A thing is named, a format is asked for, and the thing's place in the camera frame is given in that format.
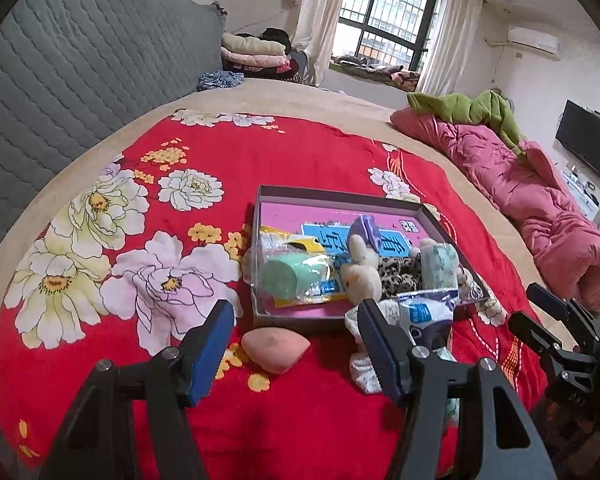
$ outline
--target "red bedspread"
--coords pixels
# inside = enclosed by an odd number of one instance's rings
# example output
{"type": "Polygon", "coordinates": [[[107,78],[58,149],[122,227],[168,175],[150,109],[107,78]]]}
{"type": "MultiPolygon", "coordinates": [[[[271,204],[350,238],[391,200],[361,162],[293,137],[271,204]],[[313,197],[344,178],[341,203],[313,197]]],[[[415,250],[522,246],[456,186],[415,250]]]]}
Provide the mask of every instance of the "red bedspread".
{"type": "MultiPolygon", "coordinates": [[[[434,164],[305,120],[193,112],[173,119],[126,149],[18,266],[0,311],[0,424],[31,465],[44,460],[99,359],[147,360],[201,323],[217,298],[245,311],[232,342],[250,328],[238,261],[260,184],[416,194],[438,208],[504,309],[534,315],[513,264],[434,164]]],[[[496,359],[531,407],[545,378],[503,322],[456,322],[453,353],[464,362],[496,359]]],[[[254,377],[260,370],[251,363],[225,369],[189,411],[210,478],[384,478],[402,413],[352,384],[354,350],[347,333],[314,338],[294,368],[270,381],[254,377]]],[[[144,404],[135,415],[143,478],[155,479],[144,404]]],[[[442,443],[441,470],[452,465],[455,437],[451,430],[442,443]]]]}

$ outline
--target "white curtain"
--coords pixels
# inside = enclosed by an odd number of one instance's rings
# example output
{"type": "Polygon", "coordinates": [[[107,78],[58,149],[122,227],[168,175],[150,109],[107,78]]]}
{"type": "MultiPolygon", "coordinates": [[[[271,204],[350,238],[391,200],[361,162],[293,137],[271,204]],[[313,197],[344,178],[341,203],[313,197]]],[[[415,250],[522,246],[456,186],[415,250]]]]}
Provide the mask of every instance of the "white curtain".
{"type": "Polygon", "coordinates": [[[305,82],[318,86],[329,69],[342,0],[302,0],[293,47],[309,58],[305,82]]]}
{"type": "Polygon", "coordinates": [[[482,0],[442,0],[435,39],[418,82],[418,92],[451,94],[474,42],[482,0]]]}

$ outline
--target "green blanket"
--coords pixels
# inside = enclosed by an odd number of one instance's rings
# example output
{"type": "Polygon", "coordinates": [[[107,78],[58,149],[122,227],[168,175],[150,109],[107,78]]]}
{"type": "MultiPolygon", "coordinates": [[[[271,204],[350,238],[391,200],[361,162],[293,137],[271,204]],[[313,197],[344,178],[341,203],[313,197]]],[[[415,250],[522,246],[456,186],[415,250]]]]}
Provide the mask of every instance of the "green blanket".
{"type": "Polygon", "coordinates": [[[407,94],[407,100],[416,114],[434,114],[445,123],[486,124],[516,155],[524,155],[518,143],[526,137],[520,132],[509,103],[494,91],[485,90],[473,100],[462,94],[433,97],[412,92],[407,94]]]}

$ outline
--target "white peony print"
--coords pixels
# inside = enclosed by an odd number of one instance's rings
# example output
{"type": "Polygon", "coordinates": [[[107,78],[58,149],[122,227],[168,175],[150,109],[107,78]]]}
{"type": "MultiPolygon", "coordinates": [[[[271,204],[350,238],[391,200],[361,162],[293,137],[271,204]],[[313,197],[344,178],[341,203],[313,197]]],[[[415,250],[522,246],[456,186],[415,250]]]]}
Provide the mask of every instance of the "white peony print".
{"type": "Polygon", "coordinates": [[[48,229],[18,264],[4,298],[7,308],[22,301],[15,326],[29,348],[78,341],[84,338],[81,321],[95,325],[107,313],[97,282],[109,273],[109,259],[78,256],[70,242],[48,229]]]}
{"type": "Polygon", "coordinates": [[[220,244],[196,247],[182,257],[182,242],[158,231],[144,249],[119,254],[100,288],[107,310],[121,319],[138,315],[138,341],[155,355],[204,323],[217,300],[242,315],[238,294],[226,284],[240,279],[240,264],[220,244]]]}
{"type": "Polygon", "coordinates": [[[229,115],[220,115],[209,112],[199,112],[197,110],[178,110],[174,113],[171,118],[172,121],[179,121],[180,124],[185,126],[208,126],[212,128],[216,126],[216,123],[233,121],[233,118],[229,115]]]}
{"type": "Polygon", "coordinates": [[[206,209],[222,200],[222,182],[216,177],[196,170],[171,171],[169,176],[158,180],[162,187],[158,193],[160,202],[171,202],[178,211],[206,209]]]}
{"type": "Polygon", "coordinates": [[[252,124],[264,126],[264,124],[272,123],[273,121],[275,121],[275,119],[271,116],[247,114],[222,114],[221,120],[233,121],[236,126],[251,126],[252,124]]]}
{"type": "Polygon", "coordinates": [[[395,198],[396,200],[409,200],[409,197],[414,197],[416,200],[410,202],[420,202],[420,199],[411,193],[411,188],[399,176],[391,171],[383,171],[378,168],[370,168],[368,170],[371,182],[382,186],[382,190],[387,198],[395,198]]]}
{"type": "Polygon", "coordinates": [[[147,190],[132,170],[109,164],[96,183],[81,192],[51,221],[53,231],[69,238],[71,250],[84,258],[101,256],[102,249],[120,250],[126,235],[144,232],[149,209],[147,190]]]}
{"type": "Polygon", "coordinates": [[[491,290],[491,287],[485,282],[480,275],[478,278],[484,283],[487,288],[488,299],[481,303],[475,303],[475,310],[478,313],[478,317],[482,320],[485,325],[500,326],[503,325],[507,320],[507,311],[504,309],[496,295],[491,290]]]}

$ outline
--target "metal screw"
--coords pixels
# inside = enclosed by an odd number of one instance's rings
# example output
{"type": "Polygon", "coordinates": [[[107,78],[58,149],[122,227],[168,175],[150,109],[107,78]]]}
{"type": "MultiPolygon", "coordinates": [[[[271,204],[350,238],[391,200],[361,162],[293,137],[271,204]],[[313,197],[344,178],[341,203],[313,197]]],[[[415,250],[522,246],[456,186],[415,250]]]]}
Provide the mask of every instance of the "metal screw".
{"type": "Polygon", "coordinates": [[[498,367],[498,365],[493,359],[483,357],[482,359],[480,359],[480,367],[487,370],[488,372],[493,372],[498,367]]]}
{"type": "Polygon", "coordinates": [[[160,355],[167,359],[167,361],[171,361],[180,355],[180,350],[178,350],[175,346],[167,346],[160,355]]]}
{"type": "Polygon", "coordinates": [[[112,365],[113,363],[110,359],[101,359],[96,363],[96,370],[99,372],[106,372],[112,365]]]}
{"type": "Polygon", "coordinates": [[[413,350],[411,350],[411,353],[418,359],[426,359],[429,357],[429,349],[424,346],[414,346],[413,350]]]}

